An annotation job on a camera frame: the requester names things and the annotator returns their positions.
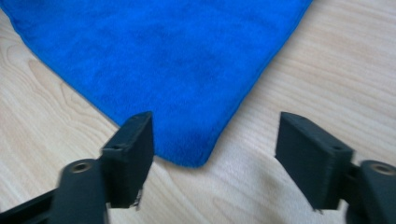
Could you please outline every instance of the light wood surface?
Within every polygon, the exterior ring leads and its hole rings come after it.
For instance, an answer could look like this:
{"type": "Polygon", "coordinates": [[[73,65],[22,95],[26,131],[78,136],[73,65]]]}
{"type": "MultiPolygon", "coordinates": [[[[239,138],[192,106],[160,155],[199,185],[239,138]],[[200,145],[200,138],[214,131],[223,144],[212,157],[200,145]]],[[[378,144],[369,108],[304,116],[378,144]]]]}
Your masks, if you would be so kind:
{"type": "MultiPolygon", "coordinates": [[[[396,165],[396,2],[314,1],[221,135],[192,170],[155,158],[141,210],[112,223],[342,223],[314,213],[274,159],[280,111],[396,165]]],[[[118,129],[21,42],[0,11],[0,210],[56,187],[71,161],[97,158],[118,129]]]]}

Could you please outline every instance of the blue towel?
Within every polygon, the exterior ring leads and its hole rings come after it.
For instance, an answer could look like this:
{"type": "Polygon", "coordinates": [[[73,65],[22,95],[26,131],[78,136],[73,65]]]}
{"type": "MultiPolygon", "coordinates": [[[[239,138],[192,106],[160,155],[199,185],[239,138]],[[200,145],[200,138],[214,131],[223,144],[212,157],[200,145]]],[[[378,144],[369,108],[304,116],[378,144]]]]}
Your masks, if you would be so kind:
{"type": "Polygon", "coordinates": [[[156,155],[199,167],[311,0],[0,0],[49,68],[156,155]]]}

